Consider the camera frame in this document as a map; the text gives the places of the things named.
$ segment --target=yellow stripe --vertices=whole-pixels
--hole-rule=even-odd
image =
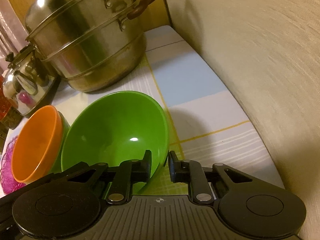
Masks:
[[[175,126],[174,126],[174,123],[173,123],[173,120],[172,120],[170,111],[169,111],[169,109],[168,109],[168,107],[167,107],[167,105],[166,105],[166,103],[165,103],[165,101],[164,101],[164,97],[162,96],[162,93],[161,93],[160,88],[159,88],[159,86],[158,86],[158,83],[157,83],[157,81],[156,81],[156,77],[155,77],[155,75],[154,75],[154,73],[153,73],[153,71],[152,71],[152,68],[151,68],[151,66],[150,66],[150,64],[149,64],[149,61],[148,61],[148,58],[147,58],[147,57],[146,57],[146,60],[147,60],[147,65],[148,65],[148,68],[150,69],[150,72],[151,72],[153,81],[154,81],[154,83],[156,84],[156,88],[157,88],[158,93],[159,93],[159,95],[160,95],[160,97],[161,97],[161,100],[162,100],[162,102],[163,102],[163,104],[164,104],[164,108],[165,108],[165,109],[167,110],[167,112],[168,112],[168,117],[169,117],[169,119],[170,119],[170,122],[171,122],[171,125],[172,125],[172,128],[173,128],[174,135],[175,135],[175,137],[179,140],[178,133],[177,133],[177,130],[176,130]],[[178,142],[175,142],[175,143],[173,143],[173,144],[177,144],[177,145],[178,145],[178,148],[179,148],[180,154],[181,154],[181,156],[182,156],[182,159],[184,159],[184,154],[183,154],[183,151],[182,151],[182,147],[181,147],[180,142],[178,141]]]
[[[228,129],[237,127],[237,126],[239,126],[239,125],[241,125],[241,124],[244,124],[244,123],[247,123],[247,122],[250,122],[250,120],[243,121],[243,122],[237,123],[237,124],[235,124],[235,125],[231,125],[231,126],[228,126],[228,127],[226,127],[226,128],[222,128],[222,129],[220,129],[220,130],[216,130],[216,131],[213,131],[213,132],[209,132],[209,133],[205,133],[205,134],[202,134],[202,135],[194,136],[194,137],[192,137],[192,138],[179,141],[178,143],[181,144],[181,143],[188,142],[188,141],[192,141],[192,140],[195,140],[195,139],[198,139],[198,138],[206,137],[206,136],[211,135],[211,134],[215,134],[215,133],[218,133],[218,132],[222,132],[222,131],[225,131],[225,130],[228,130]]]

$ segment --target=pink curtain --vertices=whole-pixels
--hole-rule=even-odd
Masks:
[[[0,0],[0,72],[8,67],[5,57],[12,51],[17,54],[28,43],[23,28],[9,0]]]

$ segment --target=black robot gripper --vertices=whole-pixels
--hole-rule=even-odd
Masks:
[[[78,163],[0,199],[0,239],[298,240],[296,195],[222,163],[202,167],[168,153],[172,182],[188,195],[132,195],[148,182],[151,152],[117,167]]]

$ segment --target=circular pad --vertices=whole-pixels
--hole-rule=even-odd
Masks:
[[[306,208],[296,195],[273,185],[236,184],[220,200],[218,212],[234,230],[249,238],[281,238],[297,233]]]
[[[281,200],[269,195],[258,195],[247,200],[247,208],[254,214],[271,217],[283,210]]]
[[[99,199],[83,184],[56,182],[22,194],[12,215],[19,229],[37,238],[64,238],[92,225],[100,213]]]
[[[73,206],[72,198],[53,194],[40,198],[36,203],[36,209],[47,216],[58,216],[67,213]]]

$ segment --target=metal screw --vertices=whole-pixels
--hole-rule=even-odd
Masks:
[[[211,196],[207,193],[200,193],[196,196],[196,199],[199,201],[209,201]]]
[[[121,201],[123,199],[124,199],[124,196],[119,193],[113,193],[109,196],[109,200],[111,200],[112,202]]]

